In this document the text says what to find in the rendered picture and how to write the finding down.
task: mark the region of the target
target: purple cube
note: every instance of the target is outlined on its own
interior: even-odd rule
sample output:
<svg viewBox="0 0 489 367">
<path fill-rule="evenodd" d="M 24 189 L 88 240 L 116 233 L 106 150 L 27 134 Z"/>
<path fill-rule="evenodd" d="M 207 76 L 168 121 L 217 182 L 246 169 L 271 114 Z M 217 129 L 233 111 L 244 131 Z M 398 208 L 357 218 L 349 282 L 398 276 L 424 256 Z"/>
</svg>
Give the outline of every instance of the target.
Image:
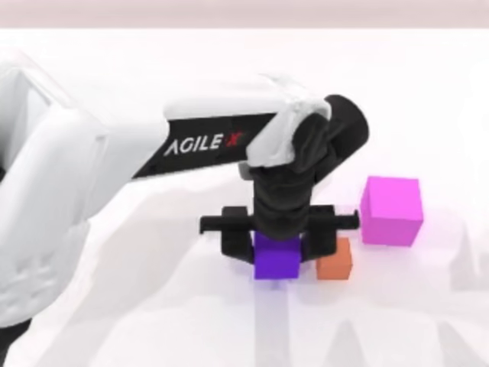
<svg viewBox="0 0 489 367">
<path fill-rule="evenodd" d="M 300 268 L 300 237 L 286 241 L 254 233 L 254 278 L 257 280 L 297 279 Z"/>
<path fill-rule="evenodd" d="M 424 220 L 419 180 L 369 177 L 360 214 L 363 243 L 411 246 Z"/>
</svg>

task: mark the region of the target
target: agile x logo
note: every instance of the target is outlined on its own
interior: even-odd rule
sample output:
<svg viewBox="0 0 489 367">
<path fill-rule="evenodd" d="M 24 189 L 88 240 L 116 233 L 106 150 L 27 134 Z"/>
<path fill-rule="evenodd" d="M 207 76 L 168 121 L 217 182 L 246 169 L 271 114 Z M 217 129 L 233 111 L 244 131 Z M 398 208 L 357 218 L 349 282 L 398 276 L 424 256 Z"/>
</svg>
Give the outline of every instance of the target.
<svg viewBox="0 0 489 367">
<path fill-rule="evenodd" d="M 224 134 L 214 134 L 174 139 L 164 152 L 164 157 L 198 151 L 217 151 L 223 145 L 227 148 L 237 147 L 242 135 L 242 132 L 232 132 L 227 137 Z"/>
</svg>

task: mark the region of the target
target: pink cube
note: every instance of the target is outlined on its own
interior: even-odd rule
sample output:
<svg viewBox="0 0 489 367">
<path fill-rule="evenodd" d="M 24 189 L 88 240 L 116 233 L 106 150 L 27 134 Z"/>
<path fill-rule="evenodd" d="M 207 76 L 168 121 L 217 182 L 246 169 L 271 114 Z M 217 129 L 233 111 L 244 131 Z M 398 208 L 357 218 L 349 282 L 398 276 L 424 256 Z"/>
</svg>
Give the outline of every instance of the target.
<svg viewBox="0 0 489 367">
<path fill-rule="evenodd" d="M 411 246 L 424 220 L 419 180 L 369 177 L 360 214 L 363 243 Z"/>
</svg>

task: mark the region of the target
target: cube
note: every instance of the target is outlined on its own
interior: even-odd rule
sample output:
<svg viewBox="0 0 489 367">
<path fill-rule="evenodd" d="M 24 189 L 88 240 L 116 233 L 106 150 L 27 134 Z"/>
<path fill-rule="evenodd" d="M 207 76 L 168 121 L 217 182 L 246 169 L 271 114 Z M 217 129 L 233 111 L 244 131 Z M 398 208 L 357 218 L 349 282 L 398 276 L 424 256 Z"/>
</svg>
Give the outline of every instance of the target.
<svg viewBox="0 0 489 367">
<path fill-rule="evenodd" d="M 334 255 L 316 260 L 316 277 L 320 281 L 346 281 L 350 278 L 353 268 L 350 240 L 340 237 L 336 244 Z"/>
<path fill-rule="evenodd" d="M 419 180 L 369 177 L 360 215 L 364 244 L 413 245 L 424 221 Z"/>
<path fill-rule="evenodd" d="M 300 237 L 286 241 L 254 233 L 254 278 L 257 280 L 297 279 L 301 254 Z"/>
</svg>

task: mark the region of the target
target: white table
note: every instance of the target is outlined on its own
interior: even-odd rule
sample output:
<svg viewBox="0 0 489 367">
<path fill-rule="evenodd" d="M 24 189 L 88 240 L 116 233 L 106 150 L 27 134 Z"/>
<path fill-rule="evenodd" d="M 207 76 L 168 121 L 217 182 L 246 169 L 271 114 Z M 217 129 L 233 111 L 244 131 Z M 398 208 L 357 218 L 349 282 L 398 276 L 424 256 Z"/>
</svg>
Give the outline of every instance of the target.
<svg viewBox="0 0 489 367">
<path fill-rule="evenodd" d="M 420 178 L 426 211 L 410 250 L 365 248 L 352 233 L 348 282 L 318 282 L 311 264 L 298 281 L 257 283 L 219 254 L 218 235 L 198 234 L 199 216 L 251 204 L 236 167 L 129 184 L 8 367 L 489 363 L 489 31 L 0 31 L 0 43 L 81 101 L 268 70 L 342 93 L 371 140 L 314 203 L 355 207 L 381 174 Z"/>
</svg>

